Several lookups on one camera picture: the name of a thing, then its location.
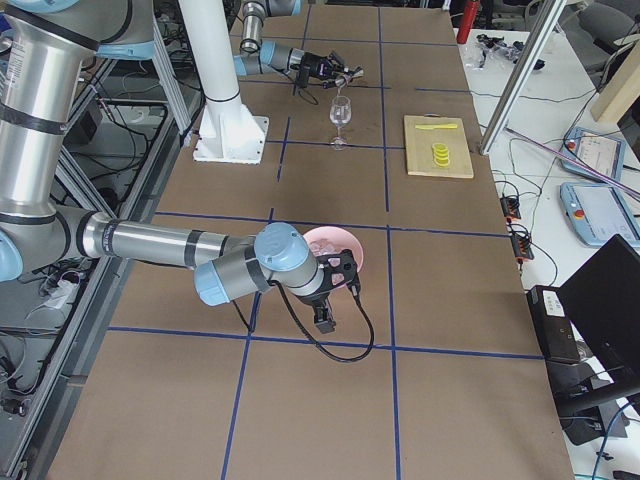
monitor stand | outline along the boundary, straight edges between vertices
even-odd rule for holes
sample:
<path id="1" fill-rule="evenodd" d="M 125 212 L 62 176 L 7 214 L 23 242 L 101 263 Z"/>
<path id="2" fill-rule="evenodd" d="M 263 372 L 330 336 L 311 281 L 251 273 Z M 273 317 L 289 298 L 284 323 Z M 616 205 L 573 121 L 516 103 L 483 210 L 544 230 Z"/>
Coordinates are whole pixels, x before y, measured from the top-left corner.
<path id="1" fill-rule="evenodd" d="M 614 384 L 594 377 L 595 372 L 586 363 L 578 363 L 577 365 L 549 361 L 545 363 L 547 365 L 549 384 L 558 409 L 558 416 L 561 418 L 560 423 L 571 443 L 582 445 L 603 436 L 609 422 L 620 408 L 616 403 L 616 398 L 621 398 L 624 395 L 614 396 L 611 399 L 605 398 L 596 406 L 573 410 L 572 405 L 575 405 L 576 408 L 581 408 L 577 399 L 586 394 L 586 392 L 582 393 L 581 388 L 586 387 L 589 392 L 595 393 L 598 389 L 609 385 L 613 386 Z M 563 417 L 589 418 L 562 419 Z M 609 436 L 627 437 L 624 417 L 616 422 Z"/>

computer monitor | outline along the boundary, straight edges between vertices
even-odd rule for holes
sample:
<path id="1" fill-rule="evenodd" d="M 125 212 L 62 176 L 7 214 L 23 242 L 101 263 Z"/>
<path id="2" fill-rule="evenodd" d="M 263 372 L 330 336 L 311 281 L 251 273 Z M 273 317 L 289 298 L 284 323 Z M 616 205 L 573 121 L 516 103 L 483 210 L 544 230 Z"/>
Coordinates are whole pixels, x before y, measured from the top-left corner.
<path id="1" fill-rule="evenodd" d="M 564 370 L 566 376 L 566 369 L 556 368 L 555 388 L 551 380 L 559 416 L 588 418 L 597 414 L 606 427 L 607 418 L 617 409 L 616 399 L 627 397 L 640 403 L 640 255 L 620 235 L 613 236 L 560 287 L 558 298 L 566 316 L 613 379 L 613 383 L 599 386 L 602 381 L 584 378 L 588 371 L 579 365 L 582 386 L 563 392 L 558 387 L 562 383 L 566 387 L 567 380 L 559 381 L 557 374 Z M 549 371 L 553 376 L 554 369 Z M 607 403 L 608 413 L 603 413 L 601 407 Z M 640 405 L 635 408 L 640 413 Z M 593 436 L 602 433 L 594 430 Z"/>

brown table surface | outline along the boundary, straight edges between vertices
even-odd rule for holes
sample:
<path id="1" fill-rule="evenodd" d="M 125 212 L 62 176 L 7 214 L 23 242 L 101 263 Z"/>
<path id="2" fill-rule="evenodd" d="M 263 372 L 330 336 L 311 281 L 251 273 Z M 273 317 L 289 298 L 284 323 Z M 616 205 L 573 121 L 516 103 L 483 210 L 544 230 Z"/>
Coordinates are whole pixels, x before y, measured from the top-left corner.
<path id="1" fill-rule="evenodd" d="M 282 76 L 248 79 L 243 101 L 271 122 L 261 164 L 183 149 L 154 223 L 348 229 L 376 348 L 331 362 L 275 292 L 239 302 L 257 321 L 247 335 L 232 306 L 198 300 L 191 272 L 138 264 L 49 478 L 572 479 L 488 158 L 472 155 L 473 180 L 406 175 L 406 114 L 461 117 L 470 150 L 480 139 L 447 14 L 312 6 L 269 19 L 265 36 L 364 67 L 344 91 L 351 146 L 328 145 L 335 91 L 310 87 L 311 105 Z M 367 331 L 347 292 L 332 305 L 322 340 L 359 353 Z"/>

table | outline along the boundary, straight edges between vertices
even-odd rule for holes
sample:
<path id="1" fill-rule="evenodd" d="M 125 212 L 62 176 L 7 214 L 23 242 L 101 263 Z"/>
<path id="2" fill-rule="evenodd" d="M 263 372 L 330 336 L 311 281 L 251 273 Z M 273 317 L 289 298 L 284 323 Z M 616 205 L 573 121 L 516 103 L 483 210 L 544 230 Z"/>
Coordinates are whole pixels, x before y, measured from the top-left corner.
<path id="1" fill-rule="evenodd" d="M 451 92 L 468 86 L 448 15 L 310 6 L 265 37 L 364 67 L 346 92 L 350 148 L 328 145 L 335 92 L 314 87 L 313 106 L 282 77 L 249 79 L 244 102 L 270 116 L 261 164 L 196 164 L 185 148 L 154 221 L 348 229 L 375 349 L 330 362 L 273 293 L 239 302 L 249 335 L 232 306 L 195 298 L 191 272 L 138 264 L 49 478 L 573 478 L 488 159 L 472 154 L 473 180 L 405 173 L 405 114 L 461 117 L 480 139 L 471 95 Z M 347 292 L 332 305 L 329 347 L 359 353 Z"/>
<path id="2" fill-rule="evenodd" d="M 526 42 L 528 36 L 526 32 L 473 30 L 469 38 L 474 39 L 480 33 L 485 33 L 488 36 L 504 36 L 505 42 L 508 44 L 512 44 L 514 41 Z M 477 47 L 472 40 L 467 45 L 460 46 L 460 53 L 463 61 L 467 59 L 465 74 L 470 90 L 475 92 L 473 100 L 479 122 L 486 125 L 495 110 L 498 98 L 485 94 L 500 95 L 502 93 L 511 73 L 511 67 L 507 62 L 491 59 L 484 69 L 475 69 L 473 59 L 477 56 Z M 592 91 L 593 84 L 563 34 L 552 34 L 541 58 L 546 61 L 546 66 L 531 75 L 522 95 L 561 100 Z M 513 109 L 509 126 L 538 141 L 561 139 L 590 97 L 591 93 L 588 93 L 580 98 L 562 103 L 521 98 Z M 595 100 L 595 97 L 592 98 L 589 105 L 592 105 Z M 595 122 L 589 108 L 585 111 L 578 126 L 599 132 L 618 130 L 618 126 L 615 124 Z M 495 179 L 497 181 L 507 180 L 515 184 L 521 193 L 537 192 L 533 184 L 542 185 L 544 183 L 537 210 L 534 196 L 527 195 L 521 198 L 520 209 L 523 218 L 519 223 L 529 229 L 532 225 L 534 226 L 533 241 L 539 247 L 534 249 L 536 259 L 524 265 L 522 284 L 525 289 L 529 289 L 536 284 L 549 284 L 556 276 L 553 264 L 549 258 L 541 253 L 541 248 L 554 259 L 558 266 L 554 285 L 559 286 L 596 251 L 596 249 L 585 246 L 578 239 L 564 214 L 559 197 L 562 183 L 586 180 L 564 170 L 558 162 L 553 161 L 552 155 L 521 141 L 511 142 L 512 138 L 510 134 L 503 132 L 490 152 Z M 558 148 L 561 141 L 553 141 L 550 145 Z M 625 164 L 638 166 L 638 160 L 630 147 L 625 152 Z M 640 187 L 640 178 L 638 177 L 638 174 L 625 170 L 622 182 L 638 189 Z M 498 183 L 496 186 L 498 193 L 502 193 L 503 184 Z M 509 186 L 505 188 L 505 192 L 507 195 L 514 193 Z M 634 213 L 640 211 L 638 202 L 627 197 L 627 203 Z M 590 360 L 589 363 L 595 369 L 594 371 L 603 370 L 596 359 Z M 627 409 L 626 414 L 638 418 L 631 409 Z M 640 424 L 632 422 L 628 433 L 629 439 L 611 439 L 609 441 L 606 451 L 611 453 L 615 460 L 602 462 L 599 468 L 600 475 L 612 478 L 611 471 L 616 469 L 638 473 Z M 574 472 L 591 475 L 595 462 L 594 452 L 599 450 L 600 443 L 601 439 L 597 439 L 576 447 L 567 440 Z"/>

wooden cutting board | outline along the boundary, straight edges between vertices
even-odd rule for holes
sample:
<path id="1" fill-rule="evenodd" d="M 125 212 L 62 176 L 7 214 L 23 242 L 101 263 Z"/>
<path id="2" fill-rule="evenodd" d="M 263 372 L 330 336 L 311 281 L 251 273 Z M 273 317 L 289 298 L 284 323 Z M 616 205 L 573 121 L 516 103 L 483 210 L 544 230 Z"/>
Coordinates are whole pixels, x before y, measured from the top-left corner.
<path id="1" fill-rule="evenodd" d="M 455 129 L 419 130 L 416 125 L 443 125 L 455 123 Z M 424 117 L 405 115 L 404 138 L 409 175 L 427 177 L 473 178 L 469 147 L 460 118 Z M 444 143 L 449 148 L 447 167 L 436 165 L 432 145 Z"/>

